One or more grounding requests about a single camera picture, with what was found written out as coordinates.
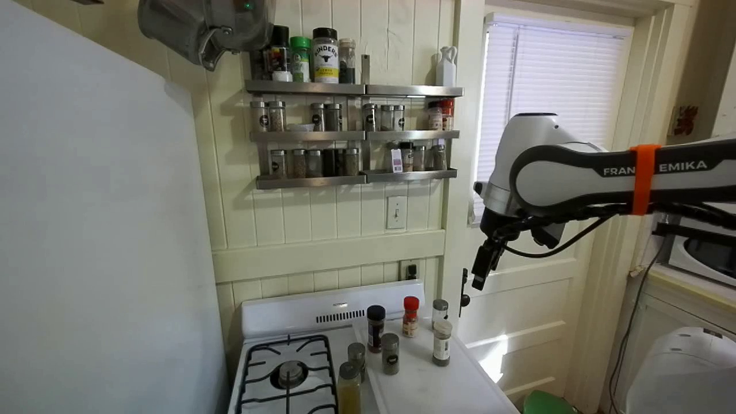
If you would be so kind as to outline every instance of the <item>electrical outlet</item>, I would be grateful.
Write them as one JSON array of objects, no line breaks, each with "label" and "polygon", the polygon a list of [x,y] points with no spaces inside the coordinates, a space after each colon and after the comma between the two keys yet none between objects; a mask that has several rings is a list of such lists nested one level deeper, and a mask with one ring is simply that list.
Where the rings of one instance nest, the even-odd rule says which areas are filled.
[{"label": "electrical outlet", "polygon": [[418,278],[418,260],[401,260],[397,280],[414,280],[414,278]]},{"label": "electrical outlet", "polygon": [[387,199],[387,230],[408,227],[408,199]]}]

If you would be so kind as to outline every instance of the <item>window blind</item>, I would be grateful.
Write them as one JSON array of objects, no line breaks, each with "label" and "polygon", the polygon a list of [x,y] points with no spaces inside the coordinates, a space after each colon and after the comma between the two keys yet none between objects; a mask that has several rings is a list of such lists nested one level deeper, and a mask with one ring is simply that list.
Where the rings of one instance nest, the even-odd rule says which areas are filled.
[{"label": "window blind", "polygon": [[495,19],[486,31],[477,182],[488,182],[516,113],[556,113],[580,141],[607,145],[625,35],[549,20]]}]

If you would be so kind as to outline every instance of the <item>light switch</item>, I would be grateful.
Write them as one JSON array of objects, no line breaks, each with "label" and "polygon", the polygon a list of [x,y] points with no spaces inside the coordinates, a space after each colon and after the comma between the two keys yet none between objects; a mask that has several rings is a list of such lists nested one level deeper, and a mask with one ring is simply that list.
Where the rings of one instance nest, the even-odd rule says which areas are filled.
[{"label": "light switch", "polygon": [[402,230],[408,227],[408,199],[388,199],[387,202],[387,227]]}]

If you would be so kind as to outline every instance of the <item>white stove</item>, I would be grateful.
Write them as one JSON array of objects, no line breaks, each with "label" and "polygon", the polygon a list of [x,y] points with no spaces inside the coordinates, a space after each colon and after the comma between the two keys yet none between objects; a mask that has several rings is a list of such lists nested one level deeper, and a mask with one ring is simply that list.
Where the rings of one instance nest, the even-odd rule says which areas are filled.
[{"label": "white stove", "polygon": [[[384,307],[384,332],[401,333],[406,296],[418,296],[423,304],[423,286],[383,283],[247,302],[231,414],[335,414],[339,365],[348,361],[350,343],[366,343],[369,307]],[[461,340],[452,340],[446,369],[433,364],[429,320],[418,320],[414,339],[401,337],[397,375],[384,375],[383,356],[371,353],[366,370],[364,414],[518,414]]]}]

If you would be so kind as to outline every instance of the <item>spice rack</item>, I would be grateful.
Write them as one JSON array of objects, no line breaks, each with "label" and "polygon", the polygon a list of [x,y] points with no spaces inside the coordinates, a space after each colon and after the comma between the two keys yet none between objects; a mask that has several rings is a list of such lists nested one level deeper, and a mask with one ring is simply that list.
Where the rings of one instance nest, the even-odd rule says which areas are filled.
[{"label": "spice rack", "polygon": [[[247,93],[253,97],[343,97],[343,99],[408,99],[408,101],[442,101],[462,97],[462,87],[442,86],[343,86],[343,82],[273,82],[273,81],[249,81]],[[461,132],[253,132],[250,138],[257,142],[259,170],[255,180],[257,188],[319,188],[319,186],[343,186],[343,185],[371,185],[371,182],[425,182],[425,180],[452,180],[457,170],[448,165],[452,141],[461,138]],[[388,173],[371,170],[371,148],[391,142],[445,142],[446,145],[446,168],[442,170],[409,170]],[[271,148],[294,148],[294,145],[358,145],[364,157],[364,170],[356,178],[271,178],[269,173],[269,150]]]}]

